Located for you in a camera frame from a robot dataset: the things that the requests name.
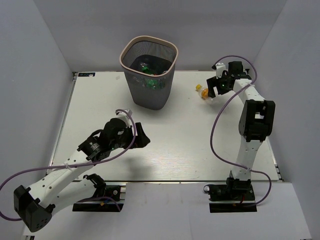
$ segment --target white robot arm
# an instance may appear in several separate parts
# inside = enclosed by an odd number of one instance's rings
[[[259,147],[272,132],[276,105],[273,101],[265,100],[255,86],[251,85],[251,77],[243,70],[241,61],[229,62],[228,70],[221,62],[212,68],[216,70],[216,76],[207,79],[208,97],[216,97],[214,88],[218,95],[223,95],[229,91],[239,92],[248,85],[249,87],[238,95],[244,105],[238,128],[241,135],[236,159],[238,166],[231,168],[226,184],[209,184],[205,192],[210,194],[213,202],[254,201],[251,169]]]
[[[55,169],[38,182],[14,190],[14,209],[33,232],[48,224],[52,216],[65,207],[86,198],[107,197],[104,180],[92,174],[84,176],[77,184],[70,183],[79,175],[94,167],[117,149],[144,148],[150,143],[140,122],[135,123],[136,133],[133,145],[133,131],[125,113],[117,113],[104,126],[93,132],[78,149],[65,160],[63,168]]]

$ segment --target white wall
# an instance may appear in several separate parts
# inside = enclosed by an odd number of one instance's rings
[[[257,87],[276,104],[271,143],[309,230],[320,239],[320,1],[288,0],[255,66]]]
[[[72,71],[121,70],[134,37],[179,49],[177,70],[210,70],[228,54],[254,60],[286,0],[34,0]]]
[[[32,0],[0,2],[0,181],[48,165],[72,72]],[[16,218],[13,191],[42,173],[13,179],[0,209]],[[1,239],[20,239],[22,222],[0,219]]]

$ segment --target trash can rim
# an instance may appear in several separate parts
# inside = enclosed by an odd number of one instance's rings
[[[176,45],[174,45],[173,43],[169,42],[169,41],[166,41],[166,40],[163,40],[161,38],[157,38],[157,37],[154,37],[154,36],[147,36],[147,35],[142,35],[142,36],[137,36],[135,38],[133,38],[126,46],[125,48],[123,49],[123,51],[121,52],[120,54],[120,57],[119,57],[119,61],[120,61],[120,64],[121,66],[130,71],[130,72],[134,72],[134,73],[137,73],[137,74],[140,74],[140,75],[144,75],[144,76],[147,76],[147,77],[150,77],[149,74],[146,74],[146,73],[143,73],[143,72],[140,72],[140,71],[137,71],[137,70],[134,70],[134,69],[131,69],[130,67],[127,67],[125,66],[123,63],[122,63],[122,60],[124,59],[125,55],[127,54],[127,52],[129,51],[129,49],[136,43],[138,42],[141,42],[141,41],[149,41],[149,42],[154,42],[154,43],[157,43],[157,44],[161,44],[161,45],[165,45],[167,47],[170,47],[170,48],[173,48],[173,50],[175,50],[175,58],[171,64],[171,67],[168,69],[167,72],[163,73],[163,74],[160,74],[160,75],[157,75],[156,77],[159,78],[159,77],[162,77],[162,76],[165,76],[167,75],[168,73],[170,73],[170,71],[172,70],[172,68],[174,67],[174,65],[176,64],[176,61],[177,61],[177,58],[178,58],[178,54],[179,54],[179,51],[178,51],[178,48]]]

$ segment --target wastebasket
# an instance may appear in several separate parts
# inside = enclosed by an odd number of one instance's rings
[[[120,55],[133,101],[152,110],[162,109],[170,95],[178,57],[177,47],[168,41],[138,36]]]

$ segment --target white table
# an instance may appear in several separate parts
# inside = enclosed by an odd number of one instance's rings
[[[291,183],[276,182],[257,212],[210,213],[205,183],[129,183],[121,212],[58,212],[35,240],[302,240],[311,238]],[[266,182],[252,183],[257,199]]]
[[[115,109],[128,109],[141,122],[151,143],[132,149],[111,162],[98,165],[96,173],[106,181],[225,181],[231,166],[217,159],[210,149],[210,132],[220,108],[233,94],[229,92],[206,104],[195,91],[197,84],[215,72],[176,71],[170,97],[163,109],[155,111],[134,104],[123,72],[96,72],[78,77],[54,154],[53,164],[62,164],[87,137],[115,116]],[[224,158],[235,161],[240,147],[238,124],[243,110],[235,98],[222,114],[214,134],[214,146]],[[117,149],[112,156],[122,151]],[[253,169],[278,180],[272,150],[267,141],[260,147]],[[266,180],[252,174],[253,180]]]

